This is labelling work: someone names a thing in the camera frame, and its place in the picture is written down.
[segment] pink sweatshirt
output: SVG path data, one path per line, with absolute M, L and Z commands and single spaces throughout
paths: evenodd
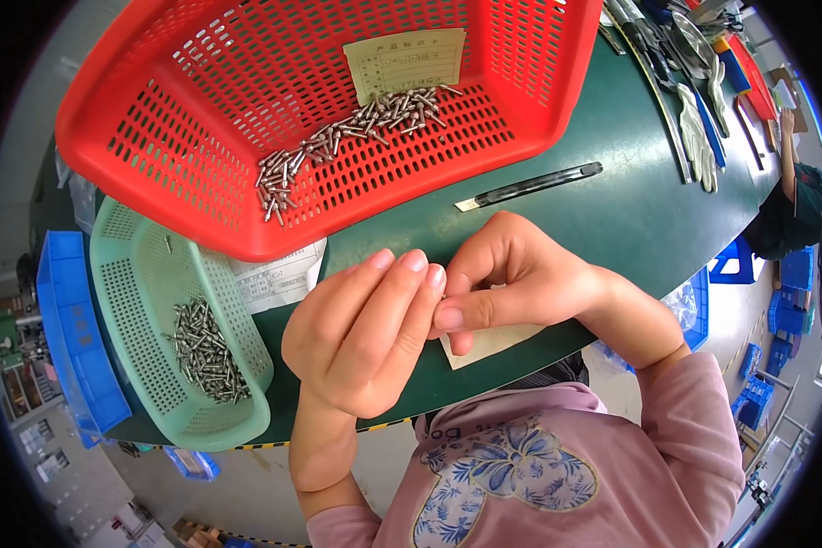
M 692 354 L 658 378 L 643 427 L 585 385 L 491 392 L 446 408 L 383 522 L 341 506 L 313 516 L 316 548 L 715 546 L 744 476 L 718 363 Z

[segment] worker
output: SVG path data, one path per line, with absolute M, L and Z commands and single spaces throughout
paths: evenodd
M 473 330 L 573 317 L 636 369 L 642 427 L 580 382 L 482 394 L 417 421 L 389 510 L 370 509 L 351 474 L 357 417 L 395 405 L 427 338 L 448 333 L 463 355 Z M 714 546 L 743 490 L 715 357 L 690 352 L 662 303 L 512 213 L 447 269 L 384 249 L 325 279 L 282 353 L 301 381 L 289 467 L 317 548 Z
M 822 171 L 798 160 L 789 109 L 779 113 L 779 130 L 782 176 L 743 231 L 752 252 L 767 260 L 779 260 L 822 239 Z

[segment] green workbench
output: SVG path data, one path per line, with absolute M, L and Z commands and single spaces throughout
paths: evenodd
M 725 95 L 732 104 L 734 92 L 727 84 Z M 678 122 L 680 101 L 675 95 L 666 98 Z M 431 192 L 330 236 L 321 275 L 346 269 L 383 247 L 397 256 L 419 247 L 429 260 L 447 265 L 472 233 L 504 209 L 526 216 L 570 251 L 661 298 L 743 230 L 778 180 L 777 155 L 769 153 L 763 160 L 765 170 L 759 171 L 733 110 L 728 123 L 727 169 L 719 175 L 718 193 L 704 192 L 700 183 L 682 184 L 666 125 L 642 70 L 631 55 L 616 55 L 598 36 L 579 103 L 557 145 L 536 158 Z M 511 182 L 592 161 L 601 162 L 604 171 L 584 181 L 467 213 L 453 206 Z M 267 391 L 271 426 L 250 445 L 281 444 L 292 431 L 299 382 L 279 348 L 294 309 L 289 305 L 253 316 L 274 358 L 275 373 Z M 593 340 L 573 320 L 457 371 L 450 369 L 439 341 L 429 341 L 399 402 L 382 416 L 360 420 L 358 427 L 401 421 L 496 389 Z M 126 394 L 131 392 L 127 395 L 134 415 L 107 436 L 167 444 L 125 388 Z

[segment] metal screw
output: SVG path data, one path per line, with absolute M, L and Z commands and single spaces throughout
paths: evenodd
M 264 221 L 271 220 L 276 213 L 277 222 L 285 226 L 283 211 L 299 206 L 290 197 L 296 184 L 295 175 L 310 160 L 313 166 L 321 166 L 334 161 L 341 150 L 343 137 L 355 137 L 363 140 L 376 139 L 389 148 L 390 140 L 381 135 L 377 128 L 392 131 L 400 128 L 400 134 L 408 135 L 427 126 L 429 119 L 439 126 L 447 128 L 439 117 L 438 90 L 448 90 L 454 95 L 463 95 L 447 85 L 418 88 L 401 92 L 389 92 L 383 95 L 372 94 L 372 100 L 363 107 L 354 109 L 350 116 L 334 122 L 323 124 L 309 138 L 302 139 L 298 148 L 287 151 L 274 151 L 258 162 L 261 172 L 255 186 L 258 188 L 259 201 L 265 210 Z M 439 136 L 444 144 L 444 137 Z
M 187 305 L 176 305 L 176 333 L 164 338 L 173 343 L 179 370 L 186 382 L 219 403 L 237 404 L 249 398 L 250 387 L 240 373 L 203 295 Z

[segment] metal plate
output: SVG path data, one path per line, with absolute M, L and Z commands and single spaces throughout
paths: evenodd
M 704 67 L 709 69 L 712 66 L 712 60 L 715 58 L 712 46 L 687 17 L 676 11 L 673 11 L 673 35 L 680 42 L 680 47 L 693 52 Z

